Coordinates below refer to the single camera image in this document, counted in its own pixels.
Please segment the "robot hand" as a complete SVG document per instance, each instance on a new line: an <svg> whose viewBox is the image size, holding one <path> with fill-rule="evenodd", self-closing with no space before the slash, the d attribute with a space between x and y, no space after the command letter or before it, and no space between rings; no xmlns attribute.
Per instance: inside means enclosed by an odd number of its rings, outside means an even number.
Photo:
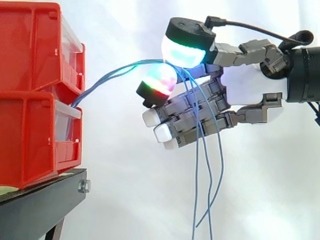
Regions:
<svg viewBox="0 0 320 240"><path fill-rule="evenodd" d="M145 125L168 150L238 124L266 124L282 111L288 57L268 39L216 42L213 28L228 24L212 16L205 22L171 18L163 59L136 90L146 107Z"/></svg>

